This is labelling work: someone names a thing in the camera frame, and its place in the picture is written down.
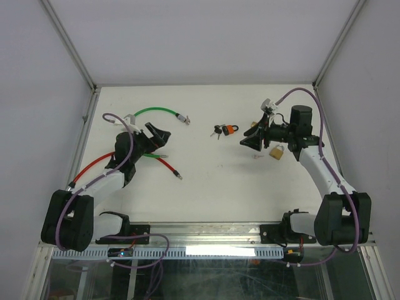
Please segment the large brass padlock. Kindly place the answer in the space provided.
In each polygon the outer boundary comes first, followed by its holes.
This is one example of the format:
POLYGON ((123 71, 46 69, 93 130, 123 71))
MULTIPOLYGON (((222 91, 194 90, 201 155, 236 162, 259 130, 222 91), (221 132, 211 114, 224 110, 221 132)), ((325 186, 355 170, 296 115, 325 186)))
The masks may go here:
POLYGON ((278 144, 271 149, 269 155, 276 160, 280 160, 284 154, 284 151, 285 147, 281 144, 278 144))

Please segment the orange black padlock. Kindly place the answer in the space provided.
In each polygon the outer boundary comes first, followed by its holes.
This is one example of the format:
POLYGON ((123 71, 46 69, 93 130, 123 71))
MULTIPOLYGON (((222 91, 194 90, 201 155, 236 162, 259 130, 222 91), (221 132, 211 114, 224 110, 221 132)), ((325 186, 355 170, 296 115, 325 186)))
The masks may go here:
POLYGON ((237 132, 239 130, 239 127, 237 125, 223 125, 222 126, 222 132, 225 136, 229 136, 234 134, 235 132, 237 132))

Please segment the keys of orange padlock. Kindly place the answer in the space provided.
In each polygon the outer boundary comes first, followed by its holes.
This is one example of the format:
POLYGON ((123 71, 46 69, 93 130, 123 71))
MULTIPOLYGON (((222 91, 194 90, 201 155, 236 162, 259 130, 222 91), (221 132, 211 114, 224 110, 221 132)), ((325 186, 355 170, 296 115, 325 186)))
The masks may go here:
POLYGON ((223 133, 223 124, 222 125, 215 125, 214 131, 210 135, 210 137, 217 136, 217 139, 220 139, 221 134, 223 133))

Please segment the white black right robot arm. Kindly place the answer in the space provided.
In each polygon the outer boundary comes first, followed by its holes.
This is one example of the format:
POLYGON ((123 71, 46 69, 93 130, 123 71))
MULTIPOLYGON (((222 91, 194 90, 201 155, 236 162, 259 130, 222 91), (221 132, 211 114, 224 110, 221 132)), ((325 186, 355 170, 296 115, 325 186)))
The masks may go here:
POLYGON ((262 106, 260 121, 244 133, 240 142, 261 151, 271 142, 286 144, 296 161, 309 173, 322 198, 316 214, 298 209, 284 213, 275 239, 292 243, 301 236, 310 236, 322 246, 358 245, 368 241, 371 218, 371 198, 357 192, 329 164, 324 144, 312 133, 313 113, 309 106, 291 108, 289 122, 276 124, 271 107, 262 106))

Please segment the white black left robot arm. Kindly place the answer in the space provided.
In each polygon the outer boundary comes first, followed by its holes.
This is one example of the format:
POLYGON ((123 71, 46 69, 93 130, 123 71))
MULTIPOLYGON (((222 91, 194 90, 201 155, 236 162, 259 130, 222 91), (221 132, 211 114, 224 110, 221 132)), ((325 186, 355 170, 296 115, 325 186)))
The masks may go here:
POLYGON ((142 131, 122 132, 116 136, 114 154, 95 179, 77 189, 55 191, 49 203, 41 241, 57 246, 62 251, 85 250, 91 242, 114 239, 118 243, 131 237, 129 217, 106 211, 95 216, 95 208, 112 193, 125 188, 136 173, 136 163, 145 154, 163 147, 171 136, 169 131, 145 125, 152 134, 142 131))

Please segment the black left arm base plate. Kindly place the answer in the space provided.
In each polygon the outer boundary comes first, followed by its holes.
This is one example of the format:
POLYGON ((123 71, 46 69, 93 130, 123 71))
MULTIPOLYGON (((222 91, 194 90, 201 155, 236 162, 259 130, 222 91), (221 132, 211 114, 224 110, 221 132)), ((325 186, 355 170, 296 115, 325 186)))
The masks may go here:
POLYGON ((120 232, 116 235, 116 238, 101 237, 95 240, 96 244, 128 244, 131 245, 148 245, 149 237, 140 237, 132 239, 134 236, 142 236, 151 232, 151 226, 148 224, 130 224, 129 228, 125 232, 120 232))

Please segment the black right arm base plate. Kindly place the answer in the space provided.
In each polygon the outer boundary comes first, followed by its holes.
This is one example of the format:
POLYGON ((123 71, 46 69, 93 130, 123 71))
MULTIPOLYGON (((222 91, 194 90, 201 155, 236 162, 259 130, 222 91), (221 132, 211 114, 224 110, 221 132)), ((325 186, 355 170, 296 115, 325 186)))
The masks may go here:
POLYGON ((262 244, 277 244, 285 246, 291 242, 288 229, 282 224, 262 224, 259 226, 262 244))

